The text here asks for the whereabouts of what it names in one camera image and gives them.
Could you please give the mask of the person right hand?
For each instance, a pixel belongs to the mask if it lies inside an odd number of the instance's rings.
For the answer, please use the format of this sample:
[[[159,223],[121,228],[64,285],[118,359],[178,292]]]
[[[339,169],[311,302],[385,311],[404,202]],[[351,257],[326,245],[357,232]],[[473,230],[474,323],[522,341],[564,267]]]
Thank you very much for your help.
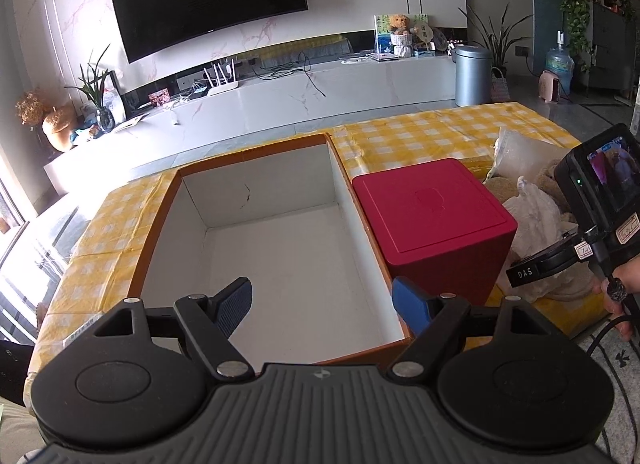
[[[614,317],[630,314],[625,300],[631,299],[632,295],[639,294],[639,265],[640,260],[636,256],[631,261],[617,267],[613,271],[612,279],[603,282],[600,286],[600,290],[606,295],[605,309]]]

